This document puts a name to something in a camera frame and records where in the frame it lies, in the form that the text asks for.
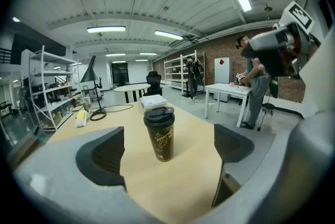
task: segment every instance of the sneaker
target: sneaker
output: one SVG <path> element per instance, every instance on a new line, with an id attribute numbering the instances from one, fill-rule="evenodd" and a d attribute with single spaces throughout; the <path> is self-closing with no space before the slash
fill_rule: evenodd
<path id="1" fill-rule="evenodd" d="M 250 126 L 247 122 L 241 123 L 240 127 L 250 129 L 250 130 L 255 128 L 255 126 Z"/>

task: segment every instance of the gray pants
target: gray pants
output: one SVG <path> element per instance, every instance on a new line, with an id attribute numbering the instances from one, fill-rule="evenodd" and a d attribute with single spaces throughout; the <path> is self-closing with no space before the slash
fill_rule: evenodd
<path id="1" fill-rule="evenodd" d="M 194 97 L 198 93 L 198 85 L 194 79 L 194 75 L 191 78 L 188 78 L 188 89 L 191 97 Z"/>
<path id="2" fill-rule="evenodd" d="M 248 120 L 248 124 L 250 126 L 254 126 L 256 124 L 258 115 L 262 108 L 263 98 L 265 95 L 267 85 L 269 84 L 269 80 L 270 80 L 269 78 L 263 75 L 253 78 L 250 81 L 251 84 L 251 93 L 249 96 L 250 117 Z"/>

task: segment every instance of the white shelving unit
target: white shelving unit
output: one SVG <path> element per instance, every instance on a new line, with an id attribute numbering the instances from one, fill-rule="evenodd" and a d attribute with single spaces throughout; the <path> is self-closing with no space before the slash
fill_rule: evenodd
<path id="1" fill-rule="evenodd" d="M 30 72 L 30 60 L 39 60 L 41 62 L 41 70 L 35 73 L 31 73 Z M 45 70 L 45 63 L 54 63 L 57 65 L 66 65 L 66 71 L 64 70 Z M 82 96 L 80 87 L 79 87 L 79 91 L 80 93 L 69 98 L 65 98 L 64 100 L 58 101 L 58 102 L 53 102 L 53 103 L 49 103 L 48 102 L 48 97 L 47 97 L 47 93 L 53 92 L 53 91 L 57 91 L 60 89 L 64 89 L 64 88 L 69 88 L 69 87 L 73 87 L 74 85 L 71 83 L 66 83 L 65 85 L 61 85 L 58 87 L 54 87 L 54 88 L 49 88 L 46 89 L 46 86 L 44 84 L 44 77 L 55 77 L 55 76 L 73 76 L 74 74 L 78 76 L 78 81 L 79 80 L 79 72 L 78 73 L 73 73 L 72 72 L 72 66 L 73 64 L 77 64 L 78 66 L 78 62 L 77 61 L 73 61 L 64 57 L 60 57 L 58 55 L 55 54 L 51 54 L 48 52 L 45 52 L 44 50 L 44 46 L 42 46 L 42 50 L 39 52 L 36 52 L 34 54 L 30 55 L 29 58 L 29 89 L 30 89 L 30 97 L 31 97 L 31 101 L 33 104 L 33 108 L 34 111 L 36 113 L 37 119 L 40 123 L 40 127 L 44 130 L 44 131 L 57 131 L 58 128 L 73 114 L 72 112 L 69 112 L 67 114 L 65 114 L 62 119 L 60 120 L 60 122 L 56 125 L 54 122 L 54 118 L 53 118 L 53 111 L 55 110 L 59 110 L 61 106 L 68 104 L 68 102 L 70 102 L 73 99 L 77 99 L 78 97 Z M 39 92 L 32 92 L 32 79 L 34 77 L 40 77 L 41 78 L 41 85 L 42 85 L 42 91 Z M 44 103 L 46 104 L 45 107 L 39 108 L 35 102 L 34 99 L 36 96 L 38 96 L 39 94 L 43 94 L 44 97 Z M 52 123 L 52 127 L 43 127 L 42 123 L 40 121 L 40 117 L 39 114 L 42 114 L 44 117 L 48 118 L 51 123 Z"/>
<path id="2" fill-rule="evenodd" d="M 197 53 L 194 50 L 194 53 L 187 55 L 180 55 L 179 58 L 171 59 L 164 61 L 164 79 L 165 84 L 176 89 L 180 89 L 182 93 L 186 91 L 186 82 L 187 82 L 187 72 L 183 71 L 183 68 L 186 66 L 184 60 L 187 56 L 190 55 L 195 59 L 200 65 L 200 74 L 203 76 L 203 86 L 205 85 L 205 53 Z M 203 92 L 204 87 L 198 86 L 198 92 Z"/>

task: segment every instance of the hand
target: hand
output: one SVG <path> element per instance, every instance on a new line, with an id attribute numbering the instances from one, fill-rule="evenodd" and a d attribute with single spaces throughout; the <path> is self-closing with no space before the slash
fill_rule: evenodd
<path id="1" fill-rule="evenodd" d="M 244 85 L 247 84 L 247 81 L 245 80 L 245 78 L 242 78 L 242 79 L 240 80 L 240 84 L 244 84 Z"/>
<path id="2" fill-rule="evenodd" d="M 252 64 L 254 64 L 255 66 L 257 66 L 258 69 L 260 71 L 262 71 L 267 78 L 270 78 L 270 75 L 266 72 L 266 69 L 265 69 L 264 65 L 261 64 L 261 62 L 260 62 L 260 60 L 258 58 L 254 58 L 252 60 Z"/>

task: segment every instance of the desk lamp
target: desk lamp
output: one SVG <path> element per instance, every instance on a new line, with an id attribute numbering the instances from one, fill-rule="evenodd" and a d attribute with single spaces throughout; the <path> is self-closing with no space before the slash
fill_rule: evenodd
<path id="1" fill-rule="evenodd" d="M 105 118 L 106 115 L 107 115 L 106 110 L 101 108 L 99 97 L 98 97 L 98 91 L 96 89 L 97 85 L 95 84 L 95 80 L 98 80 L 98 77 L 95 75 L 95 72 L 93 70 L 95 58 L 96 58 L 95 55 L 92 56 L 91 61 L 88 65 L 87 71 L 85 72 L 82 80 L 80 81 L 81 83 L 86 83 L 86 82 L 91 82 L 91 81 L 93 81 L 93 83 L 94 83 L 94 90 L 95 90 L 96 98 L 97 98 L 98 103 L 99 103 L 99 109 L 92 113 L 92 115 L 90 116 L 91 121 L 101 120 L 102 118 Z M 99 114 L 101 114 L 101 117 L 93 119 L 94 116 L 99 115 Z"/>

